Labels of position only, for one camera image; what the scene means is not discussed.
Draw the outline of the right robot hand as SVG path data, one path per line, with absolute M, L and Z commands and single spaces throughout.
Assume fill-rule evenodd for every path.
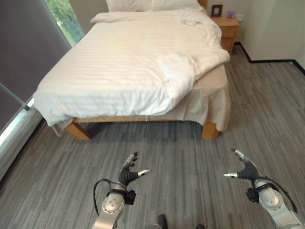
M 239 160 L 244 163 L 244 169 L 239 172 L 223 174 L 223 176 L 226 178 L 238 178 L 256 181 L 257 177 L 259 177 L 259 171 L 255 163 L 245 156 L 240 150 L 235 148 L 232 148 L 231 150 L 238 156 Z

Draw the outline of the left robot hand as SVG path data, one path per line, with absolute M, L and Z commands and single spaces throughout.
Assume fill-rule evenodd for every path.
M 143 169 L 138 172 L 131 171 L 132 167 L 135 165 L 135 161 L 138 159 L 138 152 L 132 153 L 124 162 L 120 172 L 118 181 L 120 184 L 127 187 L 131 182 L 137 180 L 138 178 L 145 176 L 152 172 L 150 168 Z

